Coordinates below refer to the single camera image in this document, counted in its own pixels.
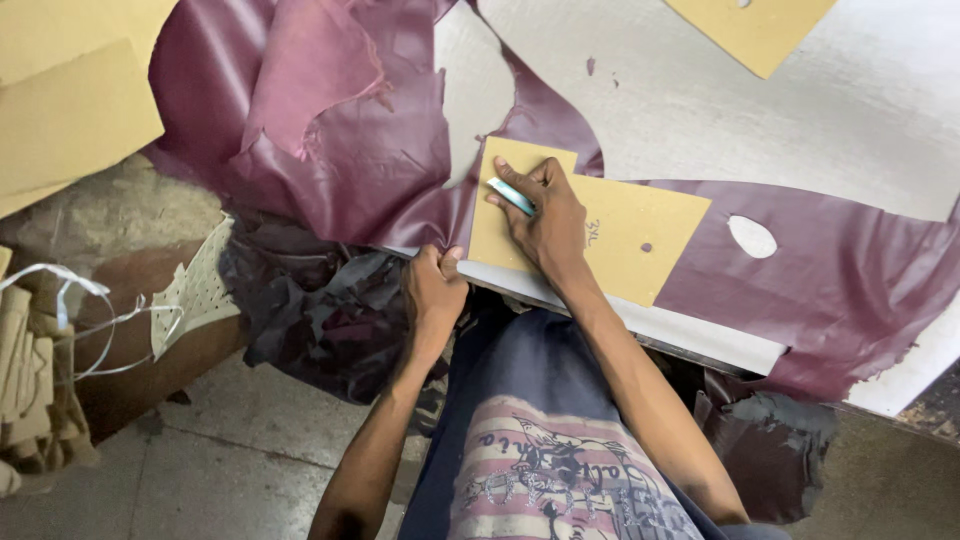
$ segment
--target cardboard piece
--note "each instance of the cardboard piece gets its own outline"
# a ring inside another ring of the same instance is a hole
[[[0,217],[163,134],[147,70],[175,4],[0,2]]]
[[[527,172],[549,156],[572,169],[576,155],[534,144],[487,137],[480,179],[495,176],[493,158],[503,156],[517,171]],[[645,185],[567,175],[587,207],[587,262],[604,292],[650,307],[687,241],[707,213],[710,200]],[[468,258],[537,272],[507,229],[503,211],[484,199],[492,188],[481,184],[470,235]]]
[[[664,0],[687,22],[768,79],[836,0]]]

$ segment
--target floor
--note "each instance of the floor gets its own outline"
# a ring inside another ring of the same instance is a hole
[[[4,539],[302,539],[367,408],[269,365],[229,358],[120,431],[96,469],[70,470],[49,495],[0,501]],[[378,538],[390,539],[426,440],[411,437]],[[960,449],[852,415],[795,540],[960,538]]]

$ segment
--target left hand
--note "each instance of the left hand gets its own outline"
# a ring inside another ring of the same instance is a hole
[[[445,254],[432,246],[420,248],[403,269],[403,290],[415,342],[434,360],[443,351],[453,326],[467,301],[469,285],[457,272],[464,248],[454,246]]]

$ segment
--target right hand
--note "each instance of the right hand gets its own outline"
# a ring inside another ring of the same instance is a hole
[[[536,207],[536,213],[528,216],[503,197],[487,197],[488,203],[499,206],[507,214],[510,236],[523,254],[558,290],[562,285],[579,281],[585,271],[589,275],[584,258],[587,209],[577,200],[560,162],[547,158],[527,175],[517,173],[500,156],[493,160],[493,165],[500,180]]]

